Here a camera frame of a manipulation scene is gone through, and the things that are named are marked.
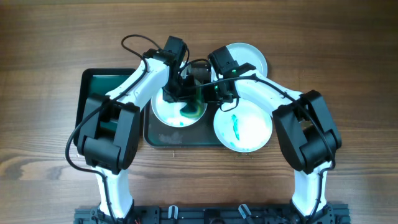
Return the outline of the green yellow sponge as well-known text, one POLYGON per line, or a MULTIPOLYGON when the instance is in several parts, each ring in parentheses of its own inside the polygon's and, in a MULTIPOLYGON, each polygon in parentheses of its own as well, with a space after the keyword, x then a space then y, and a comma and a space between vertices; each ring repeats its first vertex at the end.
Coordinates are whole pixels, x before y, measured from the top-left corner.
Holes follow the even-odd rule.
POLYGON ((204 112, 204 104, 202 107, 197 106, 196 101, 189 101, 180 109, 180 114, 186 118, 199 118, 204 112))

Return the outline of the white plate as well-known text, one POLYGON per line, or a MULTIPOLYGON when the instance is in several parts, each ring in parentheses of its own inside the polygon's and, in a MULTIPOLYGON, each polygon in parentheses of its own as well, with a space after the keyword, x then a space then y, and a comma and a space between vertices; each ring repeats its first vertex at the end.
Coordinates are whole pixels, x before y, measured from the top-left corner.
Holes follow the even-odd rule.
POLYGON ((151 107, 156 116, 162 123, 173 128, 184 128, 191 126, 199 121, 205 114, 208 104, 204 102, 204 112, 199 118, 186 118, 180 114, 180 109, 188 102, 168 103, 163 100, 163 89, 160 89, 151 98, 151 107))
POLYGON ((213 127, 220 142, 236 152, 254 152, 272 135, 271 116, 242 98, 222 104, 215 113, 213 127))

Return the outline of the pale blue rimmed plate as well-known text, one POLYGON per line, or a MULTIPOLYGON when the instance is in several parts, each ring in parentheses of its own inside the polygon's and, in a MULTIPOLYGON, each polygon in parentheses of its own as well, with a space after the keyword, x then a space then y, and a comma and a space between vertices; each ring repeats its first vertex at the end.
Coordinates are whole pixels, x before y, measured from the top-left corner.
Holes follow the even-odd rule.
POLYGON ((211 63, 211 79, 234 78, 250 70, 268 75, 265 56, 255 46, 237 42, 220 47, 208 55, 211 63))

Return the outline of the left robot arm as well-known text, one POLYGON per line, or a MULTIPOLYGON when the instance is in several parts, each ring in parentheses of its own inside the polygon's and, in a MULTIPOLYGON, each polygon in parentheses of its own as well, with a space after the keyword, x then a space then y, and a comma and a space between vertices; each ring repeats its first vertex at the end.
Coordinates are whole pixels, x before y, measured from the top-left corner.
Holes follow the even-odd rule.
POLYGON ((77 209, 75 223, 139 223, 129 190, 127 169, 139 144, 141 111, 162 91, 166 103, 182 103, 180 124, 203 116, 204 104, 197 81, 183 76, 189 61, 186 43, 170 36, 164 47, 140 55, 139 67, 105 94, 92 93, 81 106, 80 120, 67 144, 75 144, 85 158, 85 172, 96 176, 101 201, 97 207, 77 209))

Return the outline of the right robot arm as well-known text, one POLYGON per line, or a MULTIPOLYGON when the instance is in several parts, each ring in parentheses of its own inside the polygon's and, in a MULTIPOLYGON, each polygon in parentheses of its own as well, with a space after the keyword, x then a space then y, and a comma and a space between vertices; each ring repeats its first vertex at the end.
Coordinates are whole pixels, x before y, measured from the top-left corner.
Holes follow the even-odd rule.
POLYGON ((305 223, 326 208, 326 175, 336 166, 341 136, 322 95, 290 90, 267 77, 263 54, 235 43, 213 51, 212 76, 202 86, 207 102, 219 104, 213 120, 218 139, 234 151, 255 151, 276 133, 294 170, 292 212, 305 223))

